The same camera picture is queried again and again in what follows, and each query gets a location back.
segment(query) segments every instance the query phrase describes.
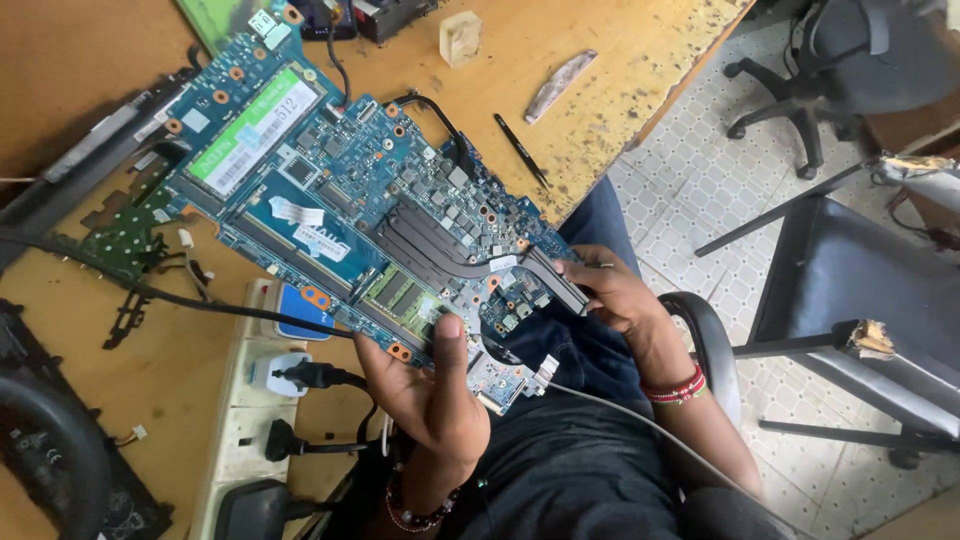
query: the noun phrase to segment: power strip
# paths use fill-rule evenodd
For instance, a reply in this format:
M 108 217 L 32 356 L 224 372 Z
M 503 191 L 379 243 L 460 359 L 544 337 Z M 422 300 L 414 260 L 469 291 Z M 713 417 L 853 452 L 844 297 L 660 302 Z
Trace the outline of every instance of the power strip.
M 244 306 L 264 307 L 271 282 L 255 280 Z M 253 365 L 260 359 L 306 351 L 306 341 L 266 337 L 251 317 L 237 321 L 220 396 L 217 427 L 210 459 L 190 527 L 190 540 L 210 540 L 220 502 L 231 489 L 261 479 L 287 480 L 290 458 L 276 463 L 264 457 L 270 424 L 277 418 L 294 425 L 297 398 L 288 398 L 250 385 Z

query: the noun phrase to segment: bracelet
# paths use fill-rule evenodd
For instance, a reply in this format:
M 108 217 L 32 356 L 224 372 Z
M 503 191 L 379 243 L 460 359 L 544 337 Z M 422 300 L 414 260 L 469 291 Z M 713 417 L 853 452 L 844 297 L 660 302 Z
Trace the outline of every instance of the bracelet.
M 652 404 L 682 405 L 684 402 L 688 402 L 693 398 L 698 397 L 701 392 L 704 391 L 704 388 L 707 387 L 707 378 L 704 377 L 704 372 L 702 369 L 700 369 L 700 364 L 694 365 L 697 366 L 697 372 L 693 374 L 693 378 L 675 390 L 670 390 L 669 392 L 657 392 L 641 384 L 640 391 L 646 395 L 647 399 L 650 400 L 650 403 Z
M 390 481 L 387 482 L 387 511 L 390 512 L 390 518 L 394 520 L 394 525 L 413 533 L 424 532 L 435 527 L 453 509 L 453 504 L 460 496 L 460 488 L 451 491 L 440 508 L 437 508 L 432 514 L 419 516 L 410 510 L 403 509 L 403 499 L 400 497 L 400 472 L 402 471 L 403 464 L 398 463 Z

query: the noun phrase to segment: blue circuit board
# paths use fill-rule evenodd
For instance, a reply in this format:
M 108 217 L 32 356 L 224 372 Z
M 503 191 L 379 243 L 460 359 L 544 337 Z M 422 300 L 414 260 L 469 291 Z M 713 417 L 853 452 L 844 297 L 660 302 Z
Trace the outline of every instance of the blue circuit board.
M 157 221 L 204 215 L 221 242 L 418 367 L 432 366 L 435 319 L 457 313 L 485 366 L 472 388 L 490 408 L 542 392 L 543 377 L 491 361 L 480 333 L 506 335 L 569 285 L 533 251 L 575 255 L 469 142 L 468 174 L 452 142 L 432 148 L 397 104 L 364 94 L 342 107 L 288 9 L 258 13 L 156 117 L 190 148 L 147 199 L 165 205 Z

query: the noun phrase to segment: wooden desk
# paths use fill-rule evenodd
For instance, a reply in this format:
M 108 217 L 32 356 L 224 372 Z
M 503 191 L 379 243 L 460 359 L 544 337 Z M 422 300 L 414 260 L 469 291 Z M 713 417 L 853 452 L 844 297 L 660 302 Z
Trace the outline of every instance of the wooden desk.
M 736 0 L 450 0 L 383 48 L 358 40 L 337 49 L 356 91 L 383 100 L 415 86 L 430 95 L 514 194 L 531 195 L 550 221 L 559 223 L 624 144 L 649 132 L 684 77 L 689 80 L 698 61 L 748 7 Z M 438 26 L 464 9 L 484 19 L 484 44 L 478 59 L 454 71 L 438 54 Z M 184 52 L 194 41 L 174 6 L 157 0 L 38 0 L 10 6 L 2 20 L 7 73 L 0 89 L 6 127 L 0 130 L 2 176 L 35 174 L 112 110 L 104 103 L 184 65 Z M 594 65 L 540 122 L 526 125 L 522 112 L 551 70 L 587 48 L 599 52 Z M 305 49 L 339 82 L 322 44 Z M 552 193 L 526 171 L 493 122 L 494 112 L 504 115 L 547 169 Z M 413 114 L 432 142 L 443 138 L 432 114 Z M 104 182 L 59 229 L 82 235 L 79 219 L 129 182 L 122 174 Z M 191 230 L 204 268 L 217 275 L 211 288 L 225 301 L 241 302 L 247 283 L 263 272 L 217 243 L 209 224 Z M 191 294 L 174 273 L 153 283 Z M 104 410 L 103 426 L 117 434 L 137 424 L 147 428 L 150 436 L 123 454 L 159 500 L 177 506 L 166 536 L 182 538 L 207 463 L 233 319 L 154 303 L 144 327 L 105 352 L 100 346 L 125 294 L 72 262 L 38 252 L 25 255 L 0 280 L 0 296 L 27 306 L 27 323 L 51 353 L 66 358 L 63 371 L 71 383 L 90 406 Z M 331 338 L 311 352 L 357 370 L 346 340 Z M 338 440 L 349 440 L 368 407 L 367 396 L 353 388 L 311 393 L 300 402 L 297 432 L 322 440 L 332 431 Z M 349 460 L 315 455 L 293 461 L 293 489 L 324 497 Z M 52 537 L 3 469 L 0 492 L 5 501 L 13 500 L 0 505 L 0 537 Z

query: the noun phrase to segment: dark jeans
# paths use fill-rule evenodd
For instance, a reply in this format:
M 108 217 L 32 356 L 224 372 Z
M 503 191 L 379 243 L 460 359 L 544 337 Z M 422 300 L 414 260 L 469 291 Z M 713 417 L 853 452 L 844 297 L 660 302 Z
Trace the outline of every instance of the dark jeans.
M 606 176 L 570 215 L 560 236 L 570 245 L 607 246 L 639 276 L 623 210 Z M 623 337 L 596 315 L 580 317 L 559 302 L 534 311 L 503 345 L 537 371 L 551 355 L 560 362 L 553 382 L 605 399 L 645 399 L 640 374 Z

